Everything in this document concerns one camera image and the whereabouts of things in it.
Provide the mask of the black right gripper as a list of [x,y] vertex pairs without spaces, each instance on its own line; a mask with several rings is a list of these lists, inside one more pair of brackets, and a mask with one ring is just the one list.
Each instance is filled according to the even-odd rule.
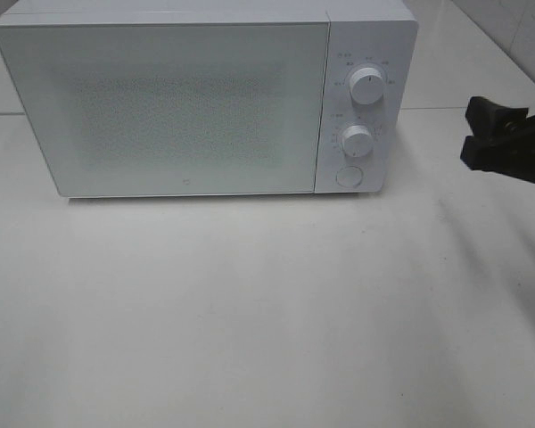
[[[474,134],[507,134],[527,119],[527,107],[514,108],[473,96],[465,118]],[[465,139],[461,161],[471,170],[513,177],[535,184],[535,116],[528,138],[500,139],[494,144],[474,136]]]

